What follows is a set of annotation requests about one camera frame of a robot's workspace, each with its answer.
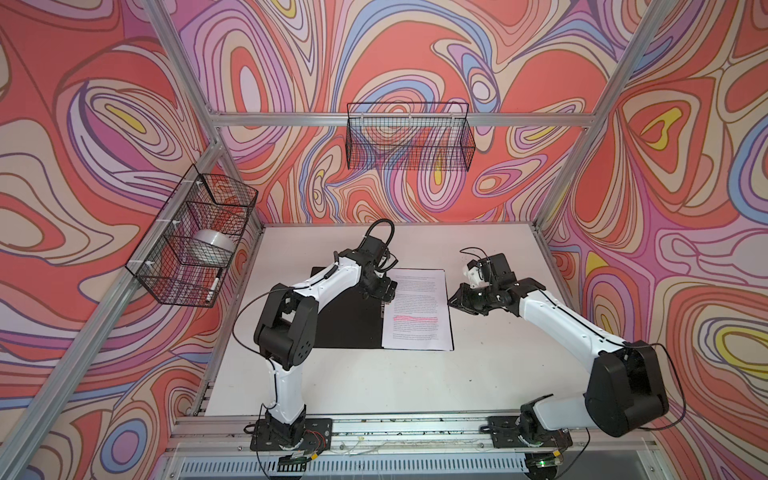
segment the white table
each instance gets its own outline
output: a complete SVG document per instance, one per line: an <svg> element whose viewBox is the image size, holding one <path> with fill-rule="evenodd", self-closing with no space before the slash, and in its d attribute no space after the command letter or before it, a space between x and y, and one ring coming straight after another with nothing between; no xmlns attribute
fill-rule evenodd
<svg viewBox="0 0 768 480"><path fill-rule="evenodd" d="M243 305L275 283L305 280L313 266L333 261L334 250L357 247L365 227L268 227ZM387 226L376 236L386 239ZM527 224L397 226L390 250L401 268L445 270L448 295L471 259L463 247L504 253L518 278L531 276L561 294ZM253 344L266 297L240 317L236 334ZM454 351L313 349L304 363L303 397L310 414L464 412L518 409L547 393L584 391L588 373L549 335L523 319L495 310L472 316L451 309ZM230 337L206 415L257 415L273 401L266 360Z"/></svg>

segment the black wire mesh basket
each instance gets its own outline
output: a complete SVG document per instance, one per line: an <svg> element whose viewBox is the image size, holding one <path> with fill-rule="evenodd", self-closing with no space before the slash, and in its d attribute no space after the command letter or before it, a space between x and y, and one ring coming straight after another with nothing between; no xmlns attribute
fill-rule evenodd
<svg viewBox="0 0 768 480"><path fill-rule="evenodd" d="M158 303L213 306L257 196L226 175L198 174L140 266L126 267Z"/></svg>
<svg viewBox="0 0 768 480"><path fill-rule="evenodd" d="M465 102L353 102L346 106L350 170L469 170L475 138Z"/></svg>

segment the aluminum frame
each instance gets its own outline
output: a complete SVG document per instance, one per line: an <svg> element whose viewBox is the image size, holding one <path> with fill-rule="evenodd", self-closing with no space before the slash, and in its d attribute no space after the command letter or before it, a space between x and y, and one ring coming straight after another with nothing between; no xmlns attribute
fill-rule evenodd
<svg viewBox="0 0 768 480"><path fill-rule="evenodd" d="M168 12L162 5L162 1L144 0L144 4L150 22L156 31L162 46L167 52L171 66L181 79L182 86L184 90L187 91L187 95L198 116L201 127L211 142L208 149L206 149L206 152L197 162L198 170L205 172L210 171L217 159L216 154L222 153L222 168L231 177L241 179L240 171L237 169L229 149L226 148L226 145L223 143L223 139L220 135L221 127L237 125L341 126L346 123L346 114L220 114L218 112L213 112L200 89L200 85L190 66L189 59L184 54L178 33L173 26ZM664 16L669 12L673 4L674 0L653 0L651 2L646 14L638 25L635 35L630 40L627 50L619 60L616 71L609 79L603 94L598 100L594 113L470 114L469 121L470 125L473 126L571 126L585 128L585 131L582 132L576 144L574 144L574 151L566 160L565 165L549 189L542 208L538 211L538 215L534 221L535 231L540 229L542 220L548 218L551 212L557 207L559 199L567 190L573 176L586 158L592 144L597 139L601 125L606 121L619 94L629 81L637 63L647 49L647 46L650 44L650 41L657 32L661 22L664 20ZM184 198L184 191L187 188L188 187L185 187L184 184L180 185L177 189L178 192L174 195L173 201L169 200L168 207L164 209L166 213L164 214L161 212L162 215L168 215L169 213L172 214L174 212L172 206L177 202L175 199L178 197ZM257 226L257 234L260 237L263 232L263 226L257 218L254 218L254 221ZM147 234L145 241L151 241L152 238L159 235L159 230L162 229L153 226L151 232ZM258 247L259 240L260 238L257 239L254 249ZM541 238L540 234L537 236L537 241L539 242L539 247L542 249L542 252L549 250L546 243L542 243L543 238ZM239 305L239 302L242 299L242 290L244 290L244 285L246 283L247 280L246 277L244 277L241 286L238 287L238 294L233 306L236 304ZM61 413L64 405L69 400L82 376L92 363L93 358L103 345L109 332L114 327L114 324L122 315L125 307L130 302L131 297L137 292L137 289L137 281L127 271L121 274L118 280L113 283L93 315L91 315L83 329L75 337L74 342L68 348L65 355L58 362L54 371L42 386L40 392L38 392L30 406L25 410L24 414L22 414L22 417L16 422L13 430L5 438L5 442L0 448L0 480L16 480L23 475L26 466L31 461L37 448L50 431L50 428L54 425L56 418ZM561 287L561 291L564 292L564 296L568 296L567 289ZM227 316L225 323L229 322L230 317L231 315ZM203 395L206 389L207 382L202 382L198 396ZM417 425L417 423L412 420L413 415L414 414L408 415L410 417L409 427ZM467 414L457 413L440 415L442 415L442 417L447 417L449 415ZM351 418L348 416L334 416L339 417L340 422L343 422L346 419L346 423L350 423L349 420L351 420ZM394 418L396 416L397 415L385 415L382 417L382 420ZM238 426L240 426L242 425L241 422L246 419L253 420L253 417L225 417L216 420L205 419L204 417L180 419L173 428L171 442L176 442L178 444L178 439L186 438L194 439L195 442L201 445L210 445L210 442L214 442L214 438L222 440L222 438L214 435L214 430L222 428L226 429L227 425L232 426L233 422L237 422ZM358 420L361 425L365 423L364 426L366 428L370 426L369 420L371 419L359 417ZM237 437L239 432L240 431L230 433L223 438L223 441L227 443L226 448L231 449L232 446L235 445L233 442L239 442L241 444L240 447L242 447L243 440ZM595 440L594 436L593 443L599 443L599 440ZM617 440L609 439L608 444L612 448L615 448ZM595 448L595 446L596 445L591 444L590 449Z"/></svg>

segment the patterned wall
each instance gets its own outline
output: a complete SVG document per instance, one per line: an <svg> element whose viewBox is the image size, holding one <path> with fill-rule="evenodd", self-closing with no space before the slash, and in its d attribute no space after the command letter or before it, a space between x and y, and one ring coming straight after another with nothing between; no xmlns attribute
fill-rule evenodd
<svg viewBox="0 0 768 480"><path fill-rule="evenodd" d="M767 78L766 2L679 2L547 229L584 315L669 347L681 478L768 478Z"/></svg>
<svg viewBox="0 0 768 480"><path fill-rule="evenodd" d="M171 6L218 111L346 111L449 101L477 112L589 112L645 12L613 2L255 2ZM350 172L344 128L223 131L266 222L532 220L576 129L475 130L468 173Z"/></svg>
<svg viewBox="0 0 768 480"><path fill-rule="evenodd" d="M0 440L206 146L139 4L0 2ZM246 240L215 308L137 295L28 480L147 477L197 391Z"/></svg>

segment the black mounting plate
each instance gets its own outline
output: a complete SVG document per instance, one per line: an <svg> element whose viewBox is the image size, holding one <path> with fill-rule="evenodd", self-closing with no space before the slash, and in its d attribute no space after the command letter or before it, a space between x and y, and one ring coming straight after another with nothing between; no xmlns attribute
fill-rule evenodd
<svg viewBox="0 0 768 480"><path fill-rule="evenodd" d="M313 430L318 432L326 440L325 445L318 445L319 439L316 435L309 432L304 432L304 437L295 449L283 449L279 443L277 443L276 437L270 432L267 426L266 419L260 419L255 429L253 429L253 435L250 438L251 452L291 452L296 450L327 450L331 448L331 435L333 434L333 420L332 419L307 419L304 423L304 428L307 430Z"/></svg>
<svg viewBox="0 0 768 480"><path fill-rule="evenodd" d="M528 448L530 445L527 445L520 440L519 432L515 424L517 420L517 416L488 417L488 425L481 427L480 431L491 434L494 449ZM570 433L558 430L552 432L550 439L541 444L541 446L555 447L560 450L565 450L572 447L573 444Z"/></svg>

